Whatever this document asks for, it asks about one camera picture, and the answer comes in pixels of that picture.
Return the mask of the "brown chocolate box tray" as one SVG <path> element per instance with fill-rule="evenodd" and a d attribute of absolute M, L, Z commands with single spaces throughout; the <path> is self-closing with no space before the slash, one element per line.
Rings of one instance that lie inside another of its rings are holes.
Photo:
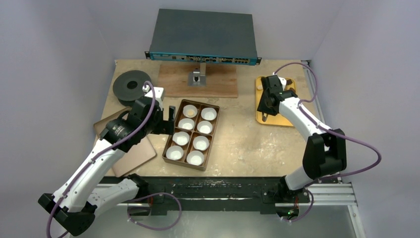
<path fill-rule="evenodd" d="M 194 105 L 198 108 L 197 116 L 192 118 L 195 121 L 195 127 L 194 127 L 193 130 L 185 130 L 185 129 L 181 129 L 181 128 L 178 127 L 178 122 L 183 118 L 187 118 L 182 113 L 183 107 L 186 106 L 186 105 Z M 217 111 L 217 118 L 212 120 L 212 121 L 209 121 L 213 125 L 213 130 L 212 130 L 211 134 L 203 134 L 203 133 L 200 133 L 200 132 L 197 131 L 197 124 L 201 121 L 204 121 L 204 119 L 201 118 L 201 110 L 203 108 L 207 108 L 207 107 L 214 108 Z M 190 135 L 190 141 L 187 145 L 181 146 L 184 149 L 184 156 L 183 156 L 182 159 L 180 159 L 180 160 L 170 160 L 165 156 L 165 153 L 166 153 L 166 151 L 169 147 L 175 146 L 177 144 L 172 141 L 172 136 L 173 135 L 169 136 L 169 138 L 167 139 L 166 145 L 164 147 L 163 154 L 162 154 L 163 160 L 166 163 L 169 163 L 169 164 L 174 164 L 174 165 L 194 169 L 194 170 L 197 170 L 197 171 L 205 171 L 206 168 L 207 168 L 207 165 L 208 165 L 209 158 L 210 158 L 211 146 L 212 146 L 214 135 L 215 135 L 215 132 L 216 132 L 219 116 L 220 116 L 220 107 L 219 106 L 211 105 L 211 104 L 207 104 L 207 103 L 202 103 L 202 102 L 197 102 L 197 101 L 192 101 L 192 100 L 187 100 L 187 99 L 181 100 L 180 107 L 179 107 L 179 109 L 177 111 L 177 114 L 176 114 L 176 117 L 175 117 L 175 132 L 174 133 L 180 132 L 180 131 L 187 132 Z M 210 141 L 210 145 L 209 145 L 207 150 L 201 151 L 204 154 L 204 157 L 205 157 L 204 162 L 200 166 L 195 166 L 195 165 L 188 164 L 187 161 L 186 161 L 186 158 L 187 158 L 187 155 L 191 151 L 196 150 L 193 147 L 193 140 L 194 140 L 195 137 L 200 136 L 200 135 L 207 137 Z"/>

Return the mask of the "metal tweezers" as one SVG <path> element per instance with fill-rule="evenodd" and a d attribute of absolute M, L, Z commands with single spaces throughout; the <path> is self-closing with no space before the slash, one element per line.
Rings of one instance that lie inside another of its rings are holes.
<path fill-rule="evenodd" d="M 262 113 L 262 121 L 266 122 L 268 115 L 265 113 Z"/>

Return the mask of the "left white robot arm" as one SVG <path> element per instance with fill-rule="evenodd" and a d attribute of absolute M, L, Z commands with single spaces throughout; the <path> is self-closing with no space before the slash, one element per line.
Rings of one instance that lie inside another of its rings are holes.
<path fill-rule="evenodd" d="M 150 198 L 149 183 L 139 175 L 126 176 L 118 184 L 101 193 L 93 190 L 107 171 L 133 146 L 148 134 L 172 135 L 175 130 L 175 106 L 170 106 L 168 120 L 163 118 L 163 106 L 157 99 L 142 97 L 131 110 L 110 120 L 100 134 L 91 153 L 54 193 L 44 193 L 38 203 L 49 213 L 46 235 L 51 237 L 51 224 L 56 220 L 64 229 L 63 236 L 78 236 L 85 232 L 104 211 L 125 201 L 141 203 Z"/>

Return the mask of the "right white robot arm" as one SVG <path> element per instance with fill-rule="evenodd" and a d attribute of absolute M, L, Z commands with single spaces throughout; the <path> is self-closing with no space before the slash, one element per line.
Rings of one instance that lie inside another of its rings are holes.
<path fill-rule="evenodd" d="M 302 165 L 281 177 L 275 197 L 285 202 L 295 198 L 309 183 L 343 171 L 347 167 L 344 132 L 330 129 L 317 119 L 293 90 L 286 90 L 287 80 L 277 75 L 260 78 L 261 97 L 257 106 L 262 121 L 278 115 L 286 118 L 306 141 Z"/>

